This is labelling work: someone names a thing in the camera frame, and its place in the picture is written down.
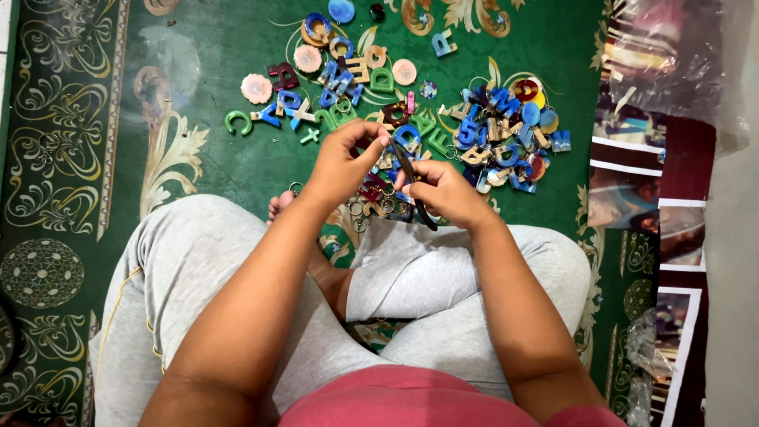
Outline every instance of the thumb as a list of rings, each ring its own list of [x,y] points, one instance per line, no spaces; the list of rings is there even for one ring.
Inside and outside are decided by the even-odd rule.
[[[372,142],[366,150],[355,160],[365,170],[372,169],[374,163],[382,156],[382,152],[390,144],[390,137],[383,135]]]
[[[401,190],[402,193],[411,196],[412,198],[421,199],[424,203],[431,204],[432,206],[440,206],[440,199],[442,197],[440,189],[426,182],[413,182],[407,184]]]

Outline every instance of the foot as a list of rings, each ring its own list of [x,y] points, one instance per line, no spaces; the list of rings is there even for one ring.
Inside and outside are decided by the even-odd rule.
[[[285,191],[279,197],[269,201],[269,220],[271,226],[285,208],[295,199],[292,191]],[[338,320],[345,320],[345,306],[348,303],[348,288],[351,285],[353,270],[337,268],[324,256],[322,246],[316,242],[308,261],[308,273],[322,290],[324,298]]]

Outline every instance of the person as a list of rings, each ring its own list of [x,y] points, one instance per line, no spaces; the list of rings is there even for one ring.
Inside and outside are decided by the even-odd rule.
[[[395,187],[456,226],[373,217],[351,269],[320,253],[325,219],[389,138],[360,119],[332,132],[268,227],[210,195],[140,223],[90,341],[97,424],[624,425],[572,340],[584,252],[505,225],[452,165],[413,162],[427,183],[401,173]],[[374,317],[417,320],[375,354],[338,320]]]

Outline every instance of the hand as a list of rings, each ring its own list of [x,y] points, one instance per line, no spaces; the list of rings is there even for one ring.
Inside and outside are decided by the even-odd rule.
[[[427,183],[404,185],[406,174],[401,171],[395,181],[396,191],[421,199],[428,210],[436,210],[461,229],[472,230],[501,220],[451,163],[418,160],[411,165]]]
[[[354,159],[350,150],[361,138],[371,138],[373,142]],[[332,212],[361,187],[388,144],[390,133],[377,122],[354,119],[340,126],[324,139],[301,197],[314,199]]]

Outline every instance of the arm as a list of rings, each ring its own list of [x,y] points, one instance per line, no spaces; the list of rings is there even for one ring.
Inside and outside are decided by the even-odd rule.
[[[348,150],[364,136],[378,138],[353,160]],[[313,241],[329,213],[361,185],[388,142],[381,125],[361,120],[328,136],[301,195],[185,335],[141,426],[252,423],[285,343]],[[234,335],[224,332],[230,324],[235,325]]]
[[[490,339],[514,401],[541,424],[570,406],[606,407],[561,316],[498,214],[450,163],[412,165],[429,184],[416,182],[402,191],[469,231]],[[404,181],[399,174],[396,188]]]

